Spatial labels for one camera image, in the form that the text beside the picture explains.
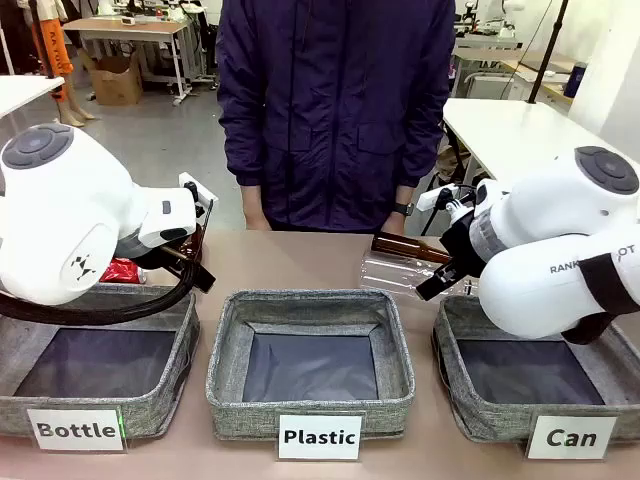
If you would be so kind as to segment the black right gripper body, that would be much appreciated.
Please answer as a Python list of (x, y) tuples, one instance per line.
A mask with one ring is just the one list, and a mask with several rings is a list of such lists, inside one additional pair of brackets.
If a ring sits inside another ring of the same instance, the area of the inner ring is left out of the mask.
[(486, 266), (486, 262), (476, 253), (471, 243), (472, 220), (472, 213), (465, 214), (456, 220), (440, 238), (440, 243), (450, 257), (450, 260), (439, 269), (439, 276), (443, 280), (459, 281), (466, 276), (479, 278)]

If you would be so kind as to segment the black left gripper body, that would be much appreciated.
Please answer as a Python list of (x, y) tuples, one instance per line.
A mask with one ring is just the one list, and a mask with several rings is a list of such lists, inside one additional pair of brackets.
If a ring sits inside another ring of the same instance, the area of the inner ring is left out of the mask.
[(202, 263), (202, 252), (194, 245), (172, 248), (162, 247), (165, 256), (163, 268), (180, 280), (184, 280), (190, 288), (208, 293), (216, 282), (216, 277)]

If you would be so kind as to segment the person's right hand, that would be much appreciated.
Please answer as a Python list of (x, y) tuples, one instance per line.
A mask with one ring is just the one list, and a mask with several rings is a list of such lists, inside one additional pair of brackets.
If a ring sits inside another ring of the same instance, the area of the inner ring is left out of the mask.
[(242, 186), (241, 196), (245, 224), (248, 230), (271, 231), (263, 207), (261, 188), (259, 186)]

